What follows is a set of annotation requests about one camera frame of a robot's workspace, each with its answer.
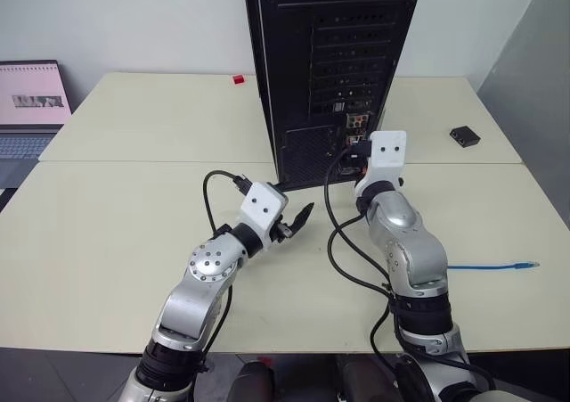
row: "cable plug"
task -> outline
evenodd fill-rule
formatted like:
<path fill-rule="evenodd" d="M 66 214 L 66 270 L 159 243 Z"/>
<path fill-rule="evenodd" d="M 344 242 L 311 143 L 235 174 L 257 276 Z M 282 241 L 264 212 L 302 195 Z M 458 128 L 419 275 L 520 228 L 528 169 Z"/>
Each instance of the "cable plug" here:
<path fill-rule="evenodd" d="M 539 265 L 540 264 L 538 262 L 517 262 L 516 264 L 513 264 L 513 268 L 534 268 L 538 267 Z"/>
<path fill-rule="evenodd" d="M 247 179 L 245 176 L 235 176 L 232 181 L 240 190 L 240 193 L 243 195 L 248 195 L 249 188 L 251 188 L 251 181 Z"/>
<path fill-rule="evenodd" d="M 231 230 L 232 230 L 232 228 L 229 225 L 223 224 L 217 230 L 214 231 L 214 235 L 212 236 L 212 240 L 218 238 L 222 234 L 226 234 L 226 233 L 230 232 Z"/>

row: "laptop screen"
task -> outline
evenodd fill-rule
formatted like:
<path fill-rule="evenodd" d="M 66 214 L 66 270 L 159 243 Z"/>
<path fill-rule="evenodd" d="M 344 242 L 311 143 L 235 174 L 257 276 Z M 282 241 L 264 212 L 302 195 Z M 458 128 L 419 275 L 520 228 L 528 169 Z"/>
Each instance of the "laptop screen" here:
<path fill-rule="evenodd" d="M 0 125 L 62 125 L 70 116 L 56 61 L 0 62 Z"/>

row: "laptop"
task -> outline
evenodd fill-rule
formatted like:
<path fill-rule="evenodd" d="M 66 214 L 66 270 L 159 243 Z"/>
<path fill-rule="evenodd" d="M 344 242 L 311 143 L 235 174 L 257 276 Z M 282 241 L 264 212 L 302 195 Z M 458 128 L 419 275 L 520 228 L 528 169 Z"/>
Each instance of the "laptop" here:
<path fill-rule="evenodd" d="M 0 62 L 0 190 L 20 186 L 69 117 L 57 61 Z"/>

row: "blue ethernet cable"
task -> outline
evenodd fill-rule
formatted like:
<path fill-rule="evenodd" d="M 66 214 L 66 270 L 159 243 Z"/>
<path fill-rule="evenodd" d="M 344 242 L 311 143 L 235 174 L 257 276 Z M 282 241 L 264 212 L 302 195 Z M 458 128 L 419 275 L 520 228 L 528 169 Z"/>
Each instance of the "blue ethernet cable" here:
<path fill-rule="evenodd" d="M 523 268 L 538 267 L 538 262 L 516 262 L 514 264 L 507 264 L 506 266 L 447 266 L 448 270 L 520 270 Z"/>

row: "small black box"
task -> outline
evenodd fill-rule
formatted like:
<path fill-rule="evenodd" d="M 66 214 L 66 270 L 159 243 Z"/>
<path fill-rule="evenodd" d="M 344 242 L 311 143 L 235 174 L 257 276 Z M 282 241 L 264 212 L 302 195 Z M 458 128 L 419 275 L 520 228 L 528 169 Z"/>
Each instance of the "small black box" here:
<path fill-rule="evenodd" d="M 454 128 L 450 133 L 450 136 L 463 148 L 466 146 L 477 145 L 481 140 L 481 138 L 467 126 Z"/>

